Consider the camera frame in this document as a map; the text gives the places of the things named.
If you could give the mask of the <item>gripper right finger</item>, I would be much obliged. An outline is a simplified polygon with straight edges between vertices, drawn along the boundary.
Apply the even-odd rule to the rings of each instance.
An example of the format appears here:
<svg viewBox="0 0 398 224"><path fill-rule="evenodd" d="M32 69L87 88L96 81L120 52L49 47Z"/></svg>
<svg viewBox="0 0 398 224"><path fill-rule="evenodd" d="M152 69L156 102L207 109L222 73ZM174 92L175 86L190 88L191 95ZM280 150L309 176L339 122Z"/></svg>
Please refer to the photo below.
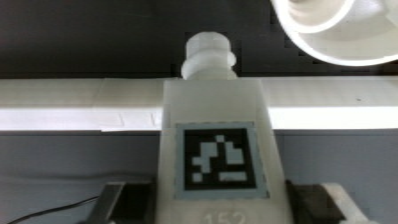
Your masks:
<svg viewBox="0 0 398 224"><path fill-rule="evenodd" d="M337 183L286 181L293 224L373 224Z"/></svg>

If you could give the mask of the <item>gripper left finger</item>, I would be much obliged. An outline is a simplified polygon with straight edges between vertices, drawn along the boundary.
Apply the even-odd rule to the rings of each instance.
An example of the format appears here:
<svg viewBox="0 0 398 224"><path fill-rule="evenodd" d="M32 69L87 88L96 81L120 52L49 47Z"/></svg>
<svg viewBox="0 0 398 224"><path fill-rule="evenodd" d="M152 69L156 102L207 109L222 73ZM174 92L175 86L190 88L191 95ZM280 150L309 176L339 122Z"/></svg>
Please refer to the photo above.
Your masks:
<svg viewBox="0 0 398 224"><path fill-rule="evenodd" d="M110 182L85 224L154 224L154 197L151 181Z"/></svg>

